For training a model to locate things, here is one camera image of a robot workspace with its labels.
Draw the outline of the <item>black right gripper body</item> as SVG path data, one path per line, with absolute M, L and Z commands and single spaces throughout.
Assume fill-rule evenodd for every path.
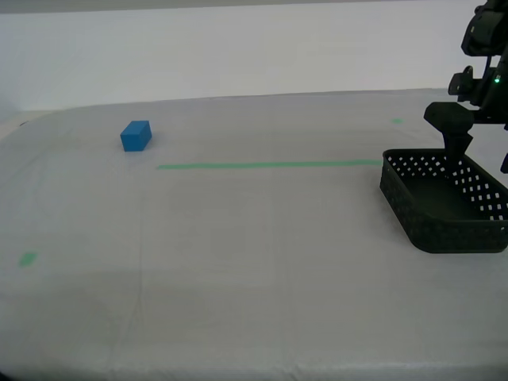
M 507 125 L 507 54 L 503 53 L 496 67 L 487 67 L 475 83 L 470 103 L 476 124 Z

